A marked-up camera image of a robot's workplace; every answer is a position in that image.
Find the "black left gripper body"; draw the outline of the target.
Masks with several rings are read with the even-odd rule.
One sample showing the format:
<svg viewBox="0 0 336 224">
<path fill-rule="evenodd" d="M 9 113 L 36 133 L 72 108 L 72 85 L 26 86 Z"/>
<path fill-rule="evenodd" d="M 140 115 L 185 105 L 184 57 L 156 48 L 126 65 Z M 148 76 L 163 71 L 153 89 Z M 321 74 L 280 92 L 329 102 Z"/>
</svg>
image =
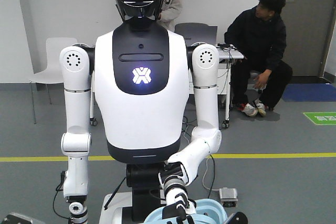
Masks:
<svg viewBox="0 0 336 224">
<path fill-rule="evenodd" d="M 36 218 L 11 212 L 7 214 L 2 220 L 1 224 L 45 224 L 43 221 Z"/>
</svg>

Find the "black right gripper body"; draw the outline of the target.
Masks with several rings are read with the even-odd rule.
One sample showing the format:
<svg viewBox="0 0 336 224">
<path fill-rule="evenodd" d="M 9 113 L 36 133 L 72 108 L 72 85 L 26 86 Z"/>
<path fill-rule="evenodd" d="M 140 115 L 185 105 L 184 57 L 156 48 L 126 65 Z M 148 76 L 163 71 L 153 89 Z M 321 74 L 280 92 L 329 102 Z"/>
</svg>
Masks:
<svg viewBox="0 0 336 224">
<path fill-rule="evenodd" d="M 232 213 L 226 219 L 226 224 L 248 224 L 248 218 L 243 212 Z"/>
</svg>

